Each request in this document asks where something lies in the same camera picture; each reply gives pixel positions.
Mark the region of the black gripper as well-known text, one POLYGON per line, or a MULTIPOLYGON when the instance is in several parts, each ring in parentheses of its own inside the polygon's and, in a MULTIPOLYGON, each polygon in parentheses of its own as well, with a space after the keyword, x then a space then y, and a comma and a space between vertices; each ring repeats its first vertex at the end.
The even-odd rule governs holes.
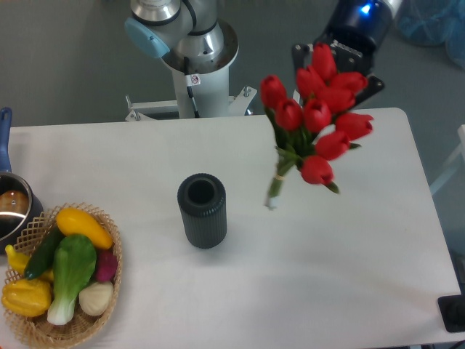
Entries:
MULTIPOLYGON (((385 83, 372 73, 375 54, 391 24, 391 7, 385 1, 338 1, 323 32, 313 44, 327 44, 340 72, 358 72, 368 85, 355 95, 353 108, 380 93, 385 83)), ((294 73, 312 61, 313 44, 291 48, 294 73)))

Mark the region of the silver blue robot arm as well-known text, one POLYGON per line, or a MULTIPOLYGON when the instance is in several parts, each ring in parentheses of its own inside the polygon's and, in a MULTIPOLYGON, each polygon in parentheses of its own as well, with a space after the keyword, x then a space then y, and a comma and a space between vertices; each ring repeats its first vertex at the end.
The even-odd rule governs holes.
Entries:
MULTIPOLYGON (((401 7, 401 1, 338 1, 320 36, 311 44, 294 44, 295 70, 313 58, 317 44, 327 44, 342 72, 366 76, 357 93, 362 103, 384 88, 373 75, 374 57, 401 7)), ((233 28, 217 16, 216 1, 132 1, 124 28, 146 55, 162 59, 171 70, 179 117, 212 118, 246 113, 256 90, 244 87, 230 95, 230 66, 238 54, 233 28)))

